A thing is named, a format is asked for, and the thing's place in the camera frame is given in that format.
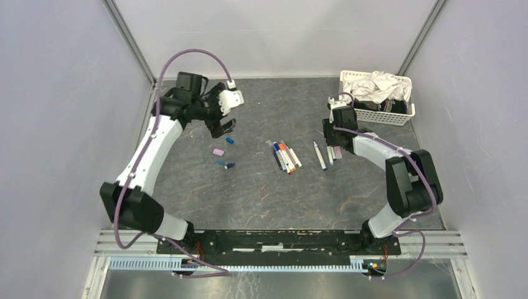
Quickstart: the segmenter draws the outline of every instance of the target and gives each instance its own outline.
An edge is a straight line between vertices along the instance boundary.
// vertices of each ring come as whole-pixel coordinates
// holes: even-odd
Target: white plastic basket
[[[354,72],[351,70],[343,70],[339,80],[341,81],[341,90],[343,89],[343,83],[351,80],[357,80],[361,77],[368,77],[372,73],[365,72]],[[410,78],[395,76],[396,79],[405,81],[412,86]],[[372,123],[385,123],[387,125],[403,126],[411,117],[414,116],[414,104],[409,99],[409,105],[407,106],[407,114],[400,113],[389,113],[389,112],[378,112],[363,109],[356,109],[357,120],[369,121]]]

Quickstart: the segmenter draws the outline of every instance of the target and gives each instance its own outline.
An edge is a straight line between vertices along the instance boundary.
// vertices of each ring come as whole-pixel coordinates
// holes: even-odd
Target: dark gray table surface
[[[166,87],[174,86],[168,82]],[[189,124],[171,148],[156,181],[154,198],[168,213],[197,229],[360,229],[387,203],[385,173],[364,158],[344,153],[323,172],[313,140],[326,157],[321,121],[338,78],[237,80],[245,104],[230,113],[235,140],[212,139],[203,122]],[[418,149],[410,122],[405,126],[360,123],[386,140]],[[266,140],[291,143],[303,169],[278,170]],[[220,158],[215,149],[225,151]],[[225,170],[217,159],[236,162]],[[442,229],[431,216],[410,228]]]

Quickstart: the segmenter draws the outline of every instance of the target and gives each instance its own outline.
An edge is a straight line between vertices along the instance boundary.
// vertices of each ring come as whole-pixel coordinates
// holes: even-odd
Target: white wall
[[[0,297],[79,298],[149,84],[100,0],[3,0],[0,24]]]
[[[156,76],[187,48],[217,54],[235,77],[397,72],[435,0],[116,0]],[[202,55],[178,70],[224,74]]]
[[[449,1],[408,76],[481,298],[527,298],[528,2]]]

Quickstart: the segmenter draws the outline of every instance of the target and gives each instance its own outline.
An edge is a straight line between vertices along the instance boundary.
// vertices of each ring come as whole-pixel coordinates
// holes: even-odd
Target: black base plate
[[[398,238],[380,239],[367,247],[361,244],[359,233],[344,230],[204,230],[194,234],[194,243],[198,242],[207,262],[224,266],[350,265],[350,255],[383,255],[384,245],[389,255],[402,253]],[[280,252],[266,248],[277,245],[303,250]],[[196,247],[189,248],[189,252],[196,254]],[[180,254],[180,251],[164,241],[158,243],[156,253]]]

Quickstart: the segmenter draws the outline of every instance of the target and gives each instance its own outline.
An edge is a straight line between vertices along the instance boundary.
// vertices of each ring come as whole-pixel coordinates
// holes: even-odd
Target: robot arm
[[[375,239],[392,235],[405,221],[431,208],[432,202],[425,185],[417,178],[416,171],[402,153],[375,141],[374,137],[377,135],[368,129],[358,130],[356,111],[350,103],[350,99],[329,99],[328,107],[331,112],[330,117],[323,120],[323,131],[328,146],[343,147],[352,154],[368,159],[386,172],[388,203],[362,227],[365,241],[372,243]],[[334,127],[363,134],[356,136],[335,130]],[[443,193],[430,153],[425,150],[400,150],[416,162],[435,195],[436,203],[440,204]]]
[[[211,91],[201,95],[203,80],[208,81],[201,75],[178,73],[176,87],[161,97],[161,114],[155,136],[151,136],[156,122],[156,117],[152,116],[141,144],[125,170],[114,183],[103,183],[100,195],[112,222],[121,189],[131,176],[121,205],[121,225],[174,240],[185,239],[188,233],[194,231],[190,222],[167,214],[152,198],[152,194],[159,170],[169,150],[188,123],[192,120],[203,120],[213,138],[231,132],[236,125],[235,119],[224,125],[220,120],[227,116],[232,108],[244,103],[242,93],[236,89],[234,83],[228,82],[230,89],[223,83],[218,83]],[[142,153],[150,137],[153,139],[147,150]],[[142,158],[136,172],[130,175],[130,169],[140,156]]]

